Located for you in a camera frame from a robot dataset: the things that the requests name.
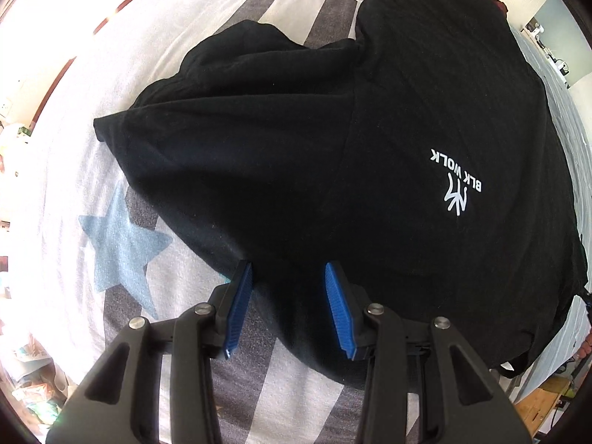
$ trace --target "black fabric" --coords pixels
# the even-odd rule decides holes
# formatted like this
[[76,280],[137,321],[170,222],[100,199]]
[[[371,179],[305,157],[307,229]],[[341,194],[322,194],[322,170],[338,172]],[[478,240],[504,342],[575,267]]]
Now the black fabric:
[[490,0],[365,0],[357,34],[312,50],[242,21],[97,137],[214,269],[255,263],[259,313],[329,377],[364,374],[336,341],[331,259],[403,317],[450,318],[489,366],[532,363],[587,269],[542,82]]

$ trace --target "bed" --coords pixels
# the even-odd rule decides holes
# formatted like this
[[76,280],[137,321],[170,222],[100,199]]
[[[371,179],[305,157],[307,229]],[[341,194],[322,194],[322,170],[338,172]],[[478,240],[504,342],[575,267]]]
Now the bed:
[[[272,23],[296,43],[319,47],[354,37],[361,1],[133,0],[78,55],[29,144],[23,199],[11,226],[17,246],[10,255],[14,299],[35,309],[26,314],[32,334],[74,381],[131,317],[151,322],[177,317],[207,300],[227,277],[191,252],[128,187],[114,157],[97,141],[93,119],[127,109],[148,84],[176,73],[197,43],[233,23]],[[592,163],[582,123],[536,49],[522,35],[516,38],[545,82],[572,173],[579,230],[590,250]],[[138,252],[129,252],[122,235]],[[105,241],[117,251],[101,250]],[[133,284],[110,286],[104,277],[112,273],[131,275]],[[523,395],[570,357],[587,331],[584,308],[574,302]],[[242,342],[232,360],[212,365],[225,442],[353,442],[361,391],[305,367],[253,310]],[[164,442],[170,442],[168,364],[165,359],[161,382]],[[410,396],[409,429],[416,404]]]

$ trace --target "silver bolt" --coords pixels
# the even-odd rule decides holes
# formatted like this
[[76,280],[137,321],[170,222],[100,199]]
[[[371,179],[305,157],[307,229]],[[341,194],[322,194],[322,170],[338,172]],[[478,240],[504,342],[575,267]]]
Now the silver bolt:
[[212,310],[214,310],[214,307],[207,302],[201,302],[201,304],[195,306],[195,313],[198,316],[207,316]]
[[436,317],[434,319],[434,325],[438,329],[446,330],[450,329],[451,323],[446,317]]
[[146,324],[146,319],[144,317],[134,317],[129,321],[129,326],[132,329],[141,329]]
[[381,304],[370,304],[368,305],[368,314],[382,316],[384,314],[384,307]]

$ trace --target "white logo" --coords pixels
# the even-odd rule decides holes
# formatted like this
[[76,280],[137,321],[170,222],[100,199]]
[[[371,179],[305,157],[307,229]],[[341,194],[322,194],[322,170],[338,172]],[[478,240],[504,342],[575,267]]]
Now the white logo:
[[[464,212],[465,208],[467,206],[467,188],[468,188],[465,186],[463,191],[461,192],[461,177],[463,176],[463,173],[465,175],[465,178],[462,181],[463,184],[468,184],[469,186],[473,187],[473,189],[475,189],[476,191],[481,192],[482,183],[480,180],[477,180],[476,178],[474,178],[474,176],[472,176],[466,170],[461,169],[461,166],[458,163],[455,163],[453,158],[450,158],[448,155],[445,155],[441,152],[437,152],[434,149],[431,149],[430,160],[434,161],[436,163],[440,163],[440,158],[442,158],[443,166],[446,169],[450,170],[450,172],[448,172],[448,182],[450,183],[450,185],[448,186],[448,191],[446,192],[446,195],[444,196],[444,201],[445,202],[448,202],[448,200],[451,201],[450,204],[448,205],[448,211],[451,211],[454,207],[456,207],[457,208],[457,216],[461,216],[461,212]],[[452,175],[455,175],[457,177],[457,191],[456,192],[452,192],[452,189],[454,188],[454,179],[452,178]]]
[[465,196],[461,194],[461,179],[457,179],[457,191],[452,192],[452,175],[448,172],[448,180],[450,180],[450,187],[444,196],[444,201],[452,199],[448,206],[448,211],[452,210],[452,207],[457,206],[457,216],[461,216],[461,210],[464,212],[467,205],[467,187],[465,187]]

